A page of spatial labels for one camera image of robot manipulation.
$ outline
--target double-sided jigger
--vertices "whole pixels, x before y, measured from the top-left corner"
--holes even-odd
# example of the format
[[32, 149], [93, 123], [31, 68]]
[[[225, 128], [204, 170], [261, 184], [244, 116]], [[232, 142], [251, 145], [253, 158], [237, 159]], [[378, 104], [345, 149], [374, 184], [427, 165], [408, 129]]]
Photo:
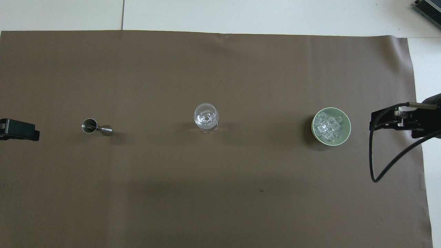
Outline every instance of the double-sided jigger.
[[104, 136], [111, 136], [113, 134], [113, 129], [109, 125], [98, 126], [96, 120], [89, 118], [83, 121], [81, 128], [85, 133], [93, 133], [98, 130]]

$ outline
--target clear glass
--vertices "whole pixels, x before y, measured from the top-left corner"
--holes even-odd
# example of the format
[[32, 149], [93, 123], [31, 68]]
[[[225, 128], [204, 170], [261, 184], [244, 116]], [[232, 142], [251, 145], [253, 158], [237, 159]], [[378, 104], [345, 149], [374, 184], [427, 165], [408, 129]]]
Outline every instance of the clear glass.
[[219, 121], [217, 109], [210, 103], [201, 103], [194, 110], [194, 122], [204, 133], [214, 132]]

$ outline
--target bowl of ice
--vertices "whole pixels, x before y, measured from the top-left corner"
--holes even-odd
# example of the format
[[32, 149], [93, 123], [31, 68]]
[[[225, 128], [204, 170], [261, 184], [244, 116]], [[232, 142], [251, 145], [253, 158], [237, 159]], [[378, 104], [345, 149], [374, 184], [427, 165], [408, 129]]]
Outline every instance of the bowl of ice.
[[351, 134], [351, 122], [340, 109], [329, 107], [317, 112], [312, 119], [311, 130], [314, 137], [328, 146], [343, 144]]

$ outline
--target glass base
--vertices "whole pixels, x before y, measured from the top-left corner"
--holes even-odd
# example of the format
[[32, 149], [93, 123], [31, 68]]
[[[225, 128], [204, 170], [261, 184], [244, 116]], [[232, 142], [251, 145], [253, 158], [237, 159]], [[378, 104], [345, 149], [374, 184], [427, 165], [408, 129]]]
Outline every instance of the glass base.
[[217, 125], [218, 124], [216, 124], [216, 126], [214, 126], [213, 128], [210, 128], [210, 129], [202, 129], [202, 128], [199, 128], [199, 129], [204, 133], [212, 133], [212, 132], [216, 131]]

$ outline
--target jigger opening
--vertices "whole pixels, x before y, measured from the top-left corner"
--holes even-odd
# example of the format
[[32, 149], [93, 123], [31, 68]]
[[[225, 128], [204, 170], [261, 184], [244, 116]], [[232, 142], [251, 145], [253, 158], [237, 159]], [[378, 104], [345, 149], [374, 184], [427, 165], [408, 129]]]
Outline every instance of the jigger opening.
[[81, 125], [81, 129], [83, 129], [85, 133], [93, 133], [98, 129], [98, 123], [92, 118], [85, 119]]

